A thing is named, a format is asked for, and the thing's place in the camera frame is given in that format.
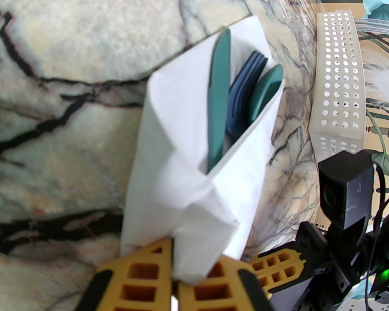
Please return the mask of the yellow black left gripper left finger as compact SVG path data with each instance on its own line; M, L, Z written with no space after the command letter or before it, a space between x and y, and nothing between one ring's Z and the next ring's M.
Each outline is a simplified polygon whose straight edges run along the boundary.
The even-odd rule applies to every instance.
M82 311L169 311L172 305L170 237L98 269L80 300Z

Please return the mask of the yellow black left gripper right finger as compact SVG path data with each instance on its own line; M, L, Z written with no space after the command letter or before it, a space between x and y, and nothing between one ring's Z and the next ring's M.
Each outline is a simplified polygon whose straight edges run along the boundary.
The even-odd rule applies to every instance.
M180 311L273 310L252 265L225 255L199 284L178 282L177 299Z

